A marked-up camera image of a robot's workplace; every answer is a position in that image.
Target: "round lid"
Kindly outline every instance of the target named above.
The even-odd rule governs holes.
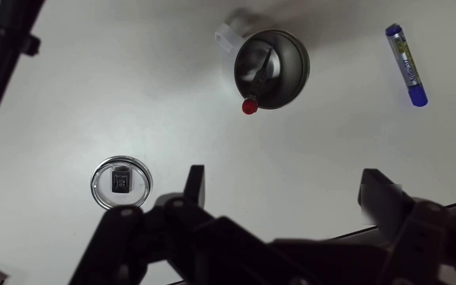
[[[152,188],[152,175],[144,163],[131,156],[112,156],[101,163],[90,180],[95,201],[104,207],[141,206]]]

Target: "pen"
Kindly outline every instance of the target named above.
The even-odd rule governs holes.
[[[386,38],[399,63],[411,103],[418,107],[426,106],[429,99],[422,88],[418,68],[408,49],[402,27],[397,23],[389,25],[386,28]]]

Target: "black metal frame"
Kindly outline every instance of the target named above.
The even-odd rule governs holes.
[[[42,1],[0,1],[0,101],[19,55],[38,54],[30,30]],[[359,191],[377,229],[331,240],[264,244],[229,218],[210,217],[202,201],[204,168],[193,166],[183,193],[161,196],[150,212],[109,209],[71,283],[136,285],[160,259],[191,285],[432,285],[440,264],[456,267],[456,206],[415,201],[377,169],[364,171]]]

